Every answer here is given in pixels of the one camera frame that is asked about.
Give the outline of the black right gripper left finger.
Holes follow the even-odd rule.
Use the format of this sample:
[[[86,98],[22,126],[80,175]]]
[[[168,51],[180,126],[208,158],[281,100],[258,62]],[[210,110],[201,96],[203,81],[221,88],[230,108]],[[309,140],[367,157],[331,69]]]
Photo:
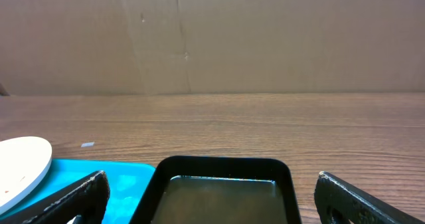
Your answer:
[[[2,219],[4,224],[101,223],[110,197],[105,171],[95,171]]]

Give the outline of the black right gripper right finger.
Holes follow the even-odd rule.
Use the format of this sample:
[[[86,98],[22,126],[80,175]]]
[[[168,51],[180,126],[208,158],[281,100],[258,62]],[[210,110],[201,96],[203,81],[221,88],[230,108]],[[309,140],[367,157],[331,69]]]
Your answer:
[[[326,171],[319,173],[314,201],[325,224],[424,224]]]

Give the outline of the white plate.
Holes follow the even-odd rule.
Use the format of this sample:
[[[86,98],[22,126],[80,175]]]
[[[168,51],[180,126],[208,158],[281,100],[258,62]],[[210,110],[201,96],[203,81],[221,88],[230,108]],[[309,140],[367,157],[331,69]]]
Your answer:
[[[52,146],[44,138],[24,136],[1,142],[1,213],[22,201],[47,174]]]

